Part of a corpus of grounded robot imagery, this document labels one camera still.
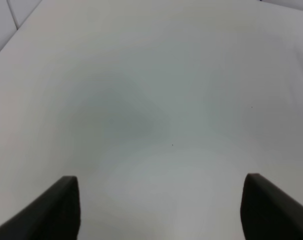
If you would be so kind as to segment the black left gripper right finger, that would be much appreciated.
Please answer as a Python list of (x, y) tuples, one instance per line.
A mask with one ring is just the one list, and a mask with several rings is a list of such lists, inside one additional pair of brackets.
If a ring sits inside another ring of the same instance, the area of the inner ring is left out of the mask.
[(244, 180), (240, 220), (246, 240), (303, 240), (303, 205), (258, 173)]

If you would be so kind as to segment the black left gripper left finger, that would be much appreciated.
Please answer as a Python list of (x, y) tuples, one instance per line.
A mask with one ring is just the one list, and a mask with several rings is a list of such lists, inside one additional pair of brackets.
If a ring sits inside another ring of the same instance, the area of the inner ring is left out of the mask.
[(0, 240), (76, 240), (81, 226), (79, 183), (63, 176), (0, 225)]

